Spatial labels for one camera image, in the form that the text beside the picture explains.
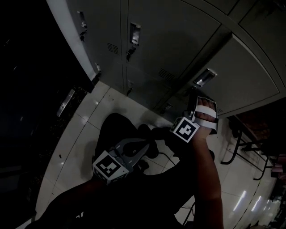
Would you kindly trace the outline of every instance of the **hand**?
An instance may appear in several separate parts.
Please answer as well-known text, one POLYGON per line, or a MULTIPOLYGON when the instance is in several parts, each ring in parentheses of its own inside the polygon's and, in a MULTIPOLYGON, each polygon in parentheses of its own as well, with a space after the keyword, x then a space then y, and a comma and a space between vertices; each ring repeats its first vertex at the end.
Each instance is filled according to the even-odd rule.
MULTIPOLYGON (((213 110, 215 110, 214 104, 206 99, 199 99, 198 100, 198 105, 204 105, 207 106, 213 110)), ((212 116, 209 116, 208 114, 204 114, 202 112, 196 112, 195 116, 206 120, 206 121, 210 121, 210 122, 214 122, 215 118, 212 116)), ((198 140, 206 140, 206 137, 210 134, 211 129, 207 128, 207 127, 199 127, 199 129, 197 130, 197 132, 195 133, 195 135, 192 138, 192 141, 198 141, 198 140)))

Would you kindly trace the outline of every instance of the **person's leg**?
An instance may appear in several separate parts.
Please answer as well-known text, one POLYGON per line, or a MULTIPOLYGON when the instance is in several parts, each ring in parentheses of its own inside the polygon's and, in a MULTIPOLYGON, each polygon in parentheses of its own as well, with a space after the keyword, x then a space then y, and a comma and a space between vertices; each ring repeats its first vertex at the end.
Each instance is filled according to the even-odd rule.
POLYGON ((117 113, 110 114, 102 124, 95 149, 95 158, 104 150, 108 151, 122 139, 135 137, 138 137, 138 130, 128 118, 117 113))

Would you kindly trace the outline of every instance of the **locker latch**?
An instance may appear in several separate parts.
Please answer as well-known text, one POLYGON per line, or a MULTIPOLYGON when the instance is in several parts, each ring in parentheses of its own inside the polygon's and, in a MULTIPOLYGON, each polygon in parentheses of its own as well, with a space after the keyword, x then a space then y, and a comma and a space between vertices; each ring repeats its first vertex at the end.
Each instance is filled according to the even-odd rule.
POLYGON ((127 96, 131 93, 131 91, 133 90, 133 82, 128 80, 128 91, 127 91, 127 96))
POLYGON ((135 50, 136 50, 136 48, 134 46, 132 46, 132 48, 129 49, 129 51, 127 52, 126 59, 128 62, 129 62, 131 55, 135 52, 135 50))

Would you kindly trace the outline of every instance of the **locker door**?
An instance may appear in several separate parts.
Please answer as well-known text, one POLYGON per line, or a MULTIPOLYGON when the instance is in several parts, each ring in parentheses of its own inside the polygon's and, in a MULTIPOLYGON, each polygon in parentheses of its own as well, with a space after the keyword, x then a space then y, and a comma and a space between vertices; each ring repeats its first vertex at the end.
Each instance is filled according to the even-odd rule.
POLYGON ((129 96, 145 100, 148 108, 159 102, 218 26, 216 20, 182 1, 129 0, 127 50, 136 48, 126 65, 127 90, 128 81, 133 85, 129 96), (133 25, 140 27, 138 45, 130 39, 133 25))
POLYGON ((217 76, 201 90, 217 102, 220 115, 279 93, 259 60, 234 35, 194 78, 207 68, 217 76))
POLYGON ((240 25, 260 45, 286 86, 286 12, 269 3, 257 1, 240 25))
POLYGON ((83 45, 94 69, 100 66, 101 81, 123 92, 120 0, 67 0, 67 4, 78 33, 87 30, 83 45))

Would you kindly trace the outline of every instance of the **locker handle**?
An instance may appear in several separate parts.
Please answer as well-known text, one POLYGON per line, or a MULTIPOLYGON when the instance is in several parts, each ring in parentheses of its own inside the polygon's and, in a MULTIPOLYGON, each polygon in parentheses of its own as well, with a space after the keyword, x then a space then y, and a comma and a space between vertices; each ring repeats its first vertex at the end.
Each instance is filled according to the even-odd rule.
POLYGON ((139 45, 141 25, 130 23, 130 43, 139 45))
POLYGON ((207 68, 193 81, 193 83, 199 87, 202 87, 204 84, 206 84, 207 82, 209 82, 211 79, 215 78, 216 76, 217 76, 217 73, 207 68))
POLYGON ((86 24, 86 20, 85 20, 85 17, 84 17, 84 12, 82 11, 77 11, 77 13, 80 15, 80 20, 81 20, 81 27, 83 28, 87 28, 87 24, 86 24))
POLYGON ((128 62, 129 62, 131 55, 135 52, 135 50, 136 50, 136 48, 134 46, 128 50, 127 55, 126 55, 126 59, 128 62))
POLYGON ((64 99, 63 103, 58 109, 57 116, 61 116, 63 110, 66 108, 67 104, 70 102, 72 99, 73 94, 75 93, 74 89, 71 89, 71 91, 68 93, 67 97, 64 99))

